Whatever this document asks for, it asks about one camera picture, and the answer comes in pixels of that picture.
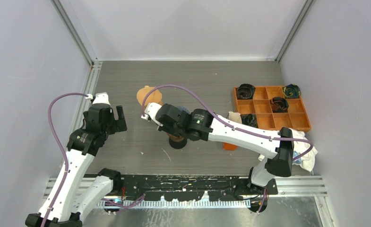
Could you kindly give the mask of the red and black carafe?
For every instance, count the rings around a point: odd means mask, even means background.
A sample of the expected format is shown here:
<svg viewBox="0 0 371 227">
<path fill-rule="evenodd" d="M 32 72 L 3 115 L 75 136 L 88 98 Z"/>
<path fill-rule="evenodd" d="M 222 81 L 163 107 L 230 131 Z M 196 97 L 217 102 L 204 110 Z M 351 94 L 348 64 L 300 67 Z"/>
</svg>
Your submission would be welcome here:
<svg viewBox="0 0 371 227">
<path fill-rule="evenodd" d="M 174 149 L 183 149 L 187 145 L 187 140 L 182 139 L 181 141 L 174 141 L 169 137 L 169 144 Z"/>
</svg>

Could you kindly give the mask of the brown paper coffee filter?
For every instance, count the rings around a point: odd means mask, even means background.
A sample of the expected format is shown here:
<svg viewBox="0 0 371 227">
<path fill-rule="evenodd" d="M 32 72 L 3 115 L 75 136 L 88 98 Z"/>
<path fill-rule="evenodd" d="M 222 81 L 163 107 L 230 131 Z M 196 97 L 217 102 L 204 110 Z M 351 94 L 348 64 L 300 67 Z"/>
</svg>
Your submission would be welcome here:
<svg viewBox="0 0 371 227">
<path fill-rule="evenodd" d="M 163 95 L 158 89 L 154 90 L 150 95 L 148 95 L 148 93 L 154 88 L 155 87 L 144 86 L 137 92 L 136 98 L 142 107 L 148 105 L 149 103 L 157 103 L 159 105 L 163 105 Z"/>
</svg>

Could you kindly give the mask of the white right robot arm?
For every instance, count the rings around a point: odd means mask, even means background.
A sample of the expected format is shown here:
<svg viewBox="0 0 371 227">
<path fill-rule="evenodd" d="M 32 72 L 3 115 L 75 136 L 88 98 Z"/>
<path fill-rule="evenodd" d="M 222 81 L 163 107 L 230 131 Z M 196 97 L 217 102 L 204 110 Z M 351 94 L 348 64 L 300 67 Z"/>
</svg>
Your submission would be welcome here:
<svg viewBox="0 0 371 227">
<path fill-rule="evenodd" d="M 191 141 L 215 141 L 236 145 L 264 156 L 247 181 L 248 190 L 261 193 L 274 177 L 292 175 L 293 133 L 283 127 L 279 131 L 262 130 L 230 121 L 204 109 L 191 113 L 170 104 L 149 103 L 141 118 L 153 121 L 158 131 Z"/>
</svg>

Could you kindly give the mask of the blue glass dripper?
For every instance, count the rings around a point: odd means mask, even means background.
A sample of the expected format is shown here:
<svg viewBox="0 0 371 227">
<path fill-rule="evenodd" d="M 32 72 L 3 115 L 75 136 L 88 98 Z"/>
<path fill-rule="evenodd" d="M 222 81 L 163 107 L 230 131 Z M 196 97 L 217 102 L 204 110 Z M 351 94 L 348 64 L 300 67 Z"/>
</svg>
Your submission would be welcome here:
<svg viewBox="0 0 371 227">
<path fill-rule="evenodd" d="M 190 111 L 183 106 L 178 106 L 177 109 L 181 112 L 185 112 L 186 114 L 190 114 Z"/>
</svg>

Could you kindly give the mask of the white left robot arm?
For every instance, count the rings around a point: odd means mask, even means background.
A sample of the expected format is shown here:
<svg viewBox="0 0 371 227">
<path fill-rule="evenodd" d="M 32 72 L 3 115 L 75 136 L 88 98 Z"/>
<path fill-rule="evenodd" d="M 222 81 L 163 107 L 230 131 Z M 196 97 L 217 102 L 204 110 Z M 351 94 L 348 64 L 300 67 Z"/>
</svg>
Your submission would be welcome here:
<svg viewBox="0 0 371 227">
<path fill-rule="evenodd" d="M 118 118 L 115 119 L 107 93 L 88 94 L 85 98 L 91 100 L 91 106 L 83 113 L 83 125 L 71 133 L 66 148 L 58 142 L 64 166 L 43 206 L 27 216 L 27 227 L 81 227 L 104 196 L 122 191 L 121 173 L 108 168 L 102 169 L 83 193 L 78 191 L 88 167 L 108 137 L 127 130 L 122 106 L 116 107 Z"/>
</svg>

